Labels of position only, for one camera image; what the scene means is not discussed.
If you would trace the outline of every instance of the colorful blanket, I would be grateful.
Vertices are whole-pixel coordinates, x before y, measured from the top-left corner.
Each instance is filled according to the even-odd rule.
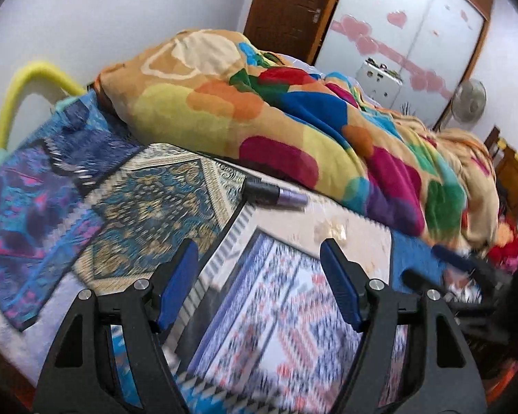
[[[491,242],[495,173],[466,133],[374,107],[338,73],[260,52],[240,33],[184,31],[97,79],[144,143],[169,142],[293,180],[428,243]]]

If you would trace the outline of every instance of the yellow foam pipe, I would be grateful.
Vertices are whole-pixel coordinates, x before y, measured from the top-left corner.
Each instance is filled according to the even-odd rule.
[[[10,87],[8,87],[6,92],[6,98],[0,110],[0,149],[6,149],[8,146],[11,125],[15,117],[14,110],[17,107],[21,90],[29,81],[35,78],[56,84],[70,96],[82,96],[86,93],[84,88],[56,66],[43,60],[29,62],[25,67],[15,72],[10,82]]]

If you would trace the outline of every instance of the wooden door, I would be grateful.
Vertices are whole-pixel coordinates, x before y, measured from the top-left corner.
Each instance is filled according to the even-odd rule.
[[[243,33],[258,49],[307,61],[317,32],[328,22],[324,12],[334,3],[329,1],[253,0]]]

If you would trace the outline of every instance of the silver screw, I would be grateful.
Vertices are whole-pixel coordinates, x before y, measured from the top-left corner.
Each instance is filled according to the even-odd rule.
[[[431,300],[440,300],[441,294],[439,294],[435,289],[429,289],[426,291],[426,295],[428,298],[431,298]]]
[[[89,289],[83,289],[79,291],[78,298],[81,300],[88,300],[92,296],[92,291]]]
[[[381,291],[384,289],[384,282],[379,279],[372,279],[368,282],[368,286],[370,286],[373,290]]]
[[[146,289],[148,286],[150,286],[150,282],[147,279],[138,279],[134,282],[134,287],[139,290]]]

